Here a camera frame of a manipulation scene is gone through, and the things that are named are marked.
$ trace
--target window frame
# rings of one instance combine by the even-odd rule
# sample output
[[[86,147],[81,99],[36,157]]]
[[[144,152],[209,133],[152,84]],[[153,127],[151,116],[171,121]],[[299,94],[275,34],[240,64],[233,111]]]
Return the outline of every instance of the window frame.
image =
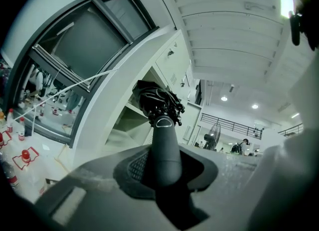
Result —
[[[113,69],[115,65],[130,50],[132,50],[132,48],[134,48],[138,43],[140,43],[148,35],[150,35],[156,29],[158,29],[158,27],[155,26],[153,20],[151,19],[150,15],[146,11],[142,3],[139,0],[132,0],[132,1],[133,1],[133,4],[136,6],[136,9],[138,10],[138,12],[141,14],[142,18],[145,19],[145,22],[149,28],[149,31],[143,34],[141,37],[139,37],[136,40],[132,40],[131,42],[128,42],[127,40],[128,42],[127,45],[125,45],[121,50],[115,53],[114,56],[108,62],[106,62],[106,64],[103,67],[101,67],[98,73]],[[69,71],[54,57],[48,54],[42,47],[40,47],[40,45],[38,45],[38,42],[45,35],[45,33],[48,32],[57,22],[59,22],[61,19],[69,15],[72,11],[90,2],[93,3],[100,11],[101,9],[106,7],[106,5],[102,1],[101,2],[103,3],[105,7],[101,6],[102,5],[101,3],[96,5],[95,4],[96,0],[75,0],[74,2],[68,4],[67,6],[65,6],[58,12],[56,12],[53,16],[51,16],[44,24],[42,24],[38,28],[38,30],[27,41],[27,43],[25,44],[25,46],[23,47],[23,49],[21,50],[20,54],[18,55],[16,59],[16,62],[14,64],[14,67],[12,68],[12,71],[10,73],[10,76],[7,82],[7,87],[10,90],[7,91],[3,101],[3,109],[6,110],[6,113],[8,112],[9,108],[11,107],[16,108],[21,87],[23,85],[24,79],[30,69],[32,62],[35,62],[36,64],[40,65],[41,68],[43,68],[45,71],[47,71],[50,74],[54,74],[54,73],[56,74],[59,71],[56,79],[66,86],[73,85],[74,83],[77,83],[82,80],[82,78],[80,78],[79,76]],[[112,23],[112,21],[109,18],[109,15],[105,17]],[[126,33],[125,32],[126,29],[123,27],[123,25],[119,21],[115,21],[115,22],[117,22],[117,26],[115,26],[115,29],[123,36],[123,34]],[[36,123],[34,125],[35,132],[49,139],[52,139],[54,141],[58,141],[60,143],[66,143],[69,145],[70,148],[72,148],[75,135],[78,130],[78,126],[81,122],[82,116],[91,98],[93,97],[96,90],[98,89],[98,87],[101,85],[101,83],[106,77],[107,75],[101,76],[99,78],[95,78],[89,84],[80,84],[73,88],[78,95],[83,96],[85,98],[85,101],[82,103],[82,106],[75,119],[72,132],[69,137],[56,133],[55,131],[50,130],[50,128],[45,127],[45,125],[41,126]]]

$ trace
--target bottle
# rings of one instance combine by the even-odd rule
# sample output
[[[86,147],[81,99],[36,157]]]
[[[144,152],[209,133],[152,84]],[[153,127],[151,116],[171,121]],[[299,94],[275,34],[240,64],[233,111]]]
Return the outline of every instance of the bottle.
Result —
[[[0,112],[0,126],[3,126],[4,124],[5,124],[4,113]]]
[[[30,162],[30,153],[26,149],[22,151],[22,161],[29,163],[28,166],[23,168],[23,172],[29,184],[31,199],[34,201],[41,196],[46,189],[46,181],[42,172],[43,168],[39,166],[37,160]]]
[[[24,141],[24,132],[25,132],[25,125],[24,125],[24,117],[20,118],[20,127],[19,127],[19,140]]]
[[[13,131],[13,109],[9,109],[9,114],[8,114],[8,118],[7,118],[7,131],[9,133],[12,133]]]
[[[10,165],[8,162],[3,162],[2,163],[2,168],[3,168],[3,171],[4,171],[4,175],[5,177],[8,179],[11,187],[13,188],[14,191],[18,191],[18,179],[15,175],[15,172],[14,172],[14,168],[12,165]]]
[[[45,103],[43,103],[43,104],[40,105],[40,116],[41,116],[41,117],[44,116],[44,104],[45,104]]]
[[[2,146],[4,146],[4,140],[3,140],[3,135],[0,132],[0,149],[2,148]]]

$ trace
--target ceiling beam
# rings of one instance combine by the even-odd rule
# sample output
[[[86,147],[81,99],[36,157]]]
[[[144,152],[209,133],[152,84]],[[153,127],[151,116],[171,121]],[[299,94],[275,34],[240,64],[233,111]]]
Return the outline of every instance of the ceiling beam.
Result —
[[[186,27],[185,27],[185,23],[181,17],[181,14],[178,10],[178,7],[176,5],[176,2],[174,0],[163,0],[167,9],[168,9],[168,12],[170,13],[170,16],[172,17],[173,21],[174,21],[174,24],[176,26],[177,29],[180,29],[183,33],[183,36],[184,36],[184,39],[185,39],[185,42],[186,42],[186,46],[187,46],[187,50],[188,50],[188,54],[189,54],[189,57],[191,60],[194,60],[193,59],[193,53],[191,51],[191,46],[190,46],[190,42],[189,42],[189,39],[188,39],[188,34],[187,34],[187,30],[186,30]]]
[[[235,86],[247,87],[249,89],[262,91],[280,98],[288,95],[286,90],[267,85],[264,81],[264,77],[254,76],[252,74],[238,72],[236,70],[195,66],[193,68],[193,76],[197,79],[224,82],[234,84]]]
[[[283,26],[283,32],[281,34],[279,44],[275,53],[274,61],[271,63],[265,75],[265,82],[269,83],[273,76],[276,74],[276,70],[280,68],[280,65],[284,61],[284,52],[288,48],[291,39],[291,29],[289,19],[285,20]]]

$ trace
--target window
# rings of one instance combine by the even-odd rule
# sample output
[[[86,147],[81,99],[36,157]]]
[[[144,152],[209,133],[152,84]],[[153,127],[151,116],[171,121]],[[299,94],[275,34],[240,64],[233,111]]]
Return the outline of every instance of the window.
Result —
[[[82,79],[97,74],[126,44],[92,3],[66,15],[39,41],[42,48]]]
[[[33,60],[29,60],[29,66],[20,89],[17,107],[17,115],[21,115],[33,108],[33,105],[53,96],[66,88],[64,84],[38,66]],[[32,126],[35,115],[35,124],[51,132],[64,137],[70,137],[75,119],[81,109],[84,97],[74,90],[64,92],[29,112],[26,116],[26,125]]]
[[[131,0],[110,0],[104,3],[114,13],[134,40],[149,31],[144,18]]]
[[[10,66],[7,62],[0,56],[0,105],[3,105],[3,98],[5,91],[7,89],[7,82],[11,72]]]

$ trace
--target fan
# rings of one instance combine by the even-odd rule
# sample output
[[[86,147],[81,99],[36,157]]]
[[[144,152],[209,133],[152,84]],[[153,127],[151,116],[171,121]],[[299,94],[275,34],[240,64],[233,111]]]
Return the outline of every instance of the fan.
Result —
[[[214,150],[218,144],[219,137],[220,137],[221,127],[220,124],[217,122],[209,131],[208,134],[204,135],[204,140],[206,144],[204,149]]]

